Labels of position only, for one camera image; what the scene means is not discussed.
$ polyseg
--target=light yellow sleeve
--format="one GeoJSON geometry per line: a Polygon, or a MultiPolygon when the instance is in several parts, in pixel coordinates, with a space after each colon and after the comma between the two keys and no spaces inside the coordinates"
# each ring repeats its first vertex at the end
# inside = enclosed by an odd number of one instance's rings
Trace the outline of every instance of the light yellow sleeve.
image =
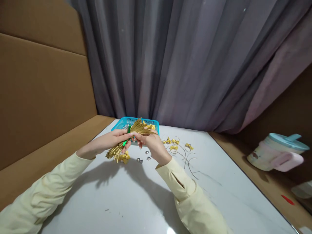
{"type": "Polygon", "coordinates": [[[156,171],[174,194],[179,217],[190,233],[232,233],[220,211],[174,159],[156,171]]]}
{"type": "Polygon", "coordinates": [[[68,157],[0,213],[0,233],[38,233],[43,221],[64,200],[73,182],[93,160],[68,157]]]}

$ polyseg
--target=table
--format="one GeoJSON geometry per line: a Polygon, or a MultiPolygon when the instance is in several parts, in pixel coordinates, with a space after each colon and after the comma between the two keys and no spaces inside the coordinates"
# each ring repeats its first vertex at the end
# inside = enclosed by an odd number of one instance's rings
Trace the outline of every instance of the table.
{"type": "MultiPolygon", "coordinates": [[[[97,137],[109,132],[114,120],[97,137]]],[[[189,143],[187,174],[203,188],[234,233],[297,233],[250,179],[207,133],[160,126],[160,137],[189,143]]],[[[155,171],[157,163],[143,147],[131,146],[127,165],[98,155],[74,183],[64,203],[44,223],[51,233],[188,233],[175,209],[173,195],[155,171]]],[[[181,147],[178,151],[184,154],[181,147]]],[[[184,166],[181,155],[173,155],[184,166]]]]}

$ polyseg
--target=blue plastic basket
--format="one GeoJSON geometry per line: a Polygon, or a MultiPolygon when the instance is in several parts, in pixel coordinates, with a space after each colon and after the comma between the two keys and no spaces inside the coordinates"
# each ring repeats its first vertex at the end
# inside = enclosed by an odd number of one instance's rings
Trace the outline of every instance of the blue plastic basket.
{"type": "MultiPolygon", "coordinates": [[[[115,130],[115,129],[122,129],[126,124],[131,124],[133,125],[134,122],[137,120],[138,118],[133,118],[133,117],[122,117],[118,123],[111,129],[111,131],[115,130]]],[[[156,131],[158,132],[159,135],[159,123],[157,120],[149,120],[149,119],[142,119],[142,121],[145,121],[146,124],[153,124],[155,125],[156,131]]]]}

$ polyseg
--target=person's left hand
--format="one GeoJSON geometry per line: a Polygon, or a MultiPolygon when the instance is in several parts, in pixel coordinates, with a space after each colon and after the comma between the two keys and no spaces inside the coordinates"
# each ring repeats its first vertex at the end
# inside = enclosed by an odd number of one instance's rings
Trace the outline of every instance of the person's left hand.
{"type": "MultiPolygon", "coordinates": [[[[127,133],[125,129],[115,129],[109,133],[100,136],[93,141],[83,146],[76,152],[77,156],[84,159],[92,159],[97,154],[102,153],[104,150],[108,150],[118,143],[125,141],[133,136],[133,133],[127,133]]],[[[124,153],[131,145],[131,141],[123,147],[122,153],[124,153]]]]}

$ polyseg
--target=light blue lid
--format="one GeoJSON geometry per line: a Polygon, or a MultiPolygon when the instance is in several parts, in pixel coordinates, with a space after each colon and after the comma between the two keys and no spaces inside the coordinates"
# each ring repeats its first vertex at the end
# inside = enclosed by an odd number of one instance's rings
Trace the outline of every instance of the light blue lid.
{"type": "Polygon", "coordinates": [[[297,141],[301,136],[299,134],[293,134],[291,136],[283,136],[280,134],[276,133],[270,133],[269,138],[281,145],[284,145],[288,148],[293,148],[295,150],[300,150],[300,151],[306,151],[309,150],[310,147],[308,147],[306,144],[297,141]]]}

